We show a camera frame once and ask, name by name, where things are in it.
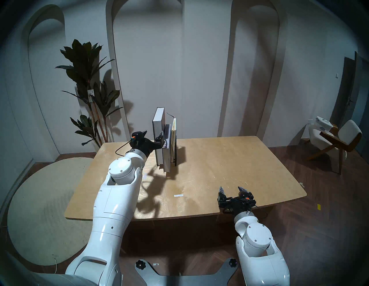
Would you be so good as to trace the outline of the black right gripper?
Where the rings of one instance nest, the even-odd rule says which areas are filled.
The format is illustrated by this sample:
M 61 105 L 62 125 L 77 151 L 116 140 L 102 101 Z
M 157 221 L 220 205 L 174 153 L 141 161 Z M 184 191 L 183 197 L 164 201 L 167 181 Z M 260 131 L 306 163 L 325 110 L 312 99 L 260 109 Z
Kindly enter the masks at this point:
M 256 206 L 256 201 L 251 192 L 240 186 L 238 186 L 238 190 L 237 197 L 226 197 L 222 186 L 220 186 L 217 201 L 219 208 L 223 209 L 223 213 L 240 214 L 250 212 L 252 207 Z

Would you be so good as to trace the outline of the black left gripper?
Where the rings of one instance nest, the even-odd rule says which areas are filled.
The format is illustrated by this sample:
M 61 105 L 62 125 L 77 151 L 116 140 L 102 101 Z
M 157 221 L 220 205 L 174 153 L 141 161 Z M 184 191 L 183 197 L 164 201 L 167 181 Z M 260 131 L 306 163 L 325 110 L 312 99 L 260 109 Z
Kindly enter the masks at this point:
M 148 157 L 154 150 L 162 149 L 162 144 L 165 143 L 164 131 L 154 139 L 154 141 L 149 140 L 145 137 L 147 131 L 137 131 L 133 132 L 130 140 L 130 146 L 132 149 L 137 149 Z

